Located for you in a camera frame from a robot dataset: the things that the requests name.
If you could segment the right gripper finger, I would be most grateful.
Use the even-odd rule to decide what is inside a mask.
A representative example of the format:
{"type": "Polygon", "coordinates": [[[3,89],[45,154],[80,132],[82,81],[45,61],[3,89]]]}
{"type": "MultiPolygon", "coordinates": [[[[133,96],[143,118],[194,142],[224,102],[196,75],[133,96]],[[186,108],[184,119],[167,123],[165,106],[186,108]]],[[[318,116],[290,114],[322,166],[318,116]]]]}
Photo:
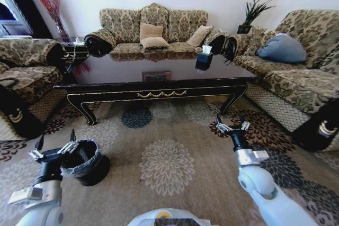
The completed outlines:
{"type": "Polygon", "coordinates": [[[222,120],[221,120],[221,117],[220,117],[219,114],[216,115],[216,128],[222,133],[226,133],[226,132],[231,131],[231,127],[222,123],[222,120]]]}
{"type": "Polygon", "coordinates": [[[240,125],[237,128],[237,131],[248,131],[250,122],[246,121],[242,115],[239,116],[239,120],[240,120],[240,125]]]}

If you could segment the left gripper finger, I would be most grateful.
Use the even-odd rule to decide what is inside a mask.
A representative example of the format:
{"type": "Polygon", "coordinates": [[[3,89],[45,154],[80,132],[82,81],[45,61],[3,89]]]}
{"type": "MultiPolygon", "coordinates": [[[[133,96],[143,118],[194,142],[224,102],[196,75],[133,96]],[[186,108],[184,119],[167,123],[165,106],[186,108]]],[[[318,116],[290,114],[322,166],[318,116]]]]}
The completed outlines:
{"type": "Polygon", "coordinates": [[[41,159],[44,154],[41,152],[44,144],[44,135],[40,135],[36,138],[34,148],[28,152],[33,159],[41,159]]]}
{"type": "Polygon", "coordinates": [[[78,147],[78,142],[76,141],[76,134],[74,129],[72,129],[70,134],[70,141],[66,143],[61,149],[57,151],[57,154],[66,154],[73,153],[73,151],[78,147]]]}

